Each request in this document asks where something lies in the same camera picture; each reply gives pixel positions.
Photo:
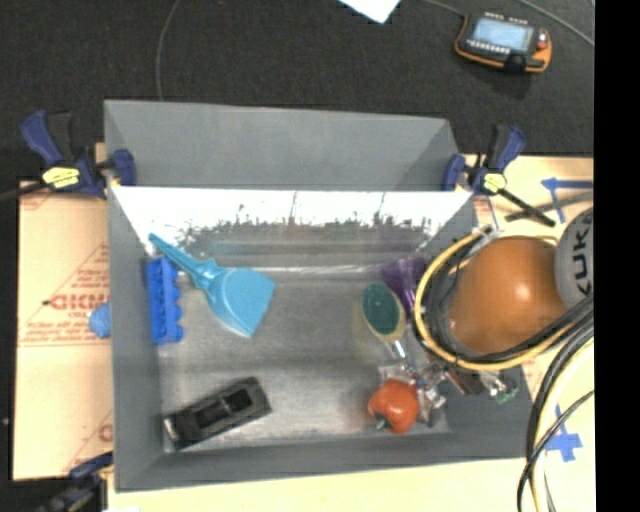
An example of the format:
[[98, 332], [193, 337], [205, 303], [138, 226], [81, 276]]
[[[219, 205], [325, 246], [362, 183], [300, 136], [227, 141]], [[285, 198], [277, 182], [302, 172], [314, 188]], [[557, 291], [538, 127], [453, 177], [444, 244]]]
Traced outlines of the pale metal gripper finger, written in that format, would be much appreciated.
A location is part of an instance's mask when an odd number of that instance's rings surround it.
[[378, 367], [383, 381], [395, 379], [417, 388], [434, 388], [442, 381], [442, 371], [435, 366], [417, 367], [406, 360], [389, 361]]
[[419, 420], [426, 426], [432, 426], [436, 421], [438, 411], [446, 403], [446, 398], [442, 395], [439, 386], [431, 387], [419, 386], [417, 389], [419, 403]]

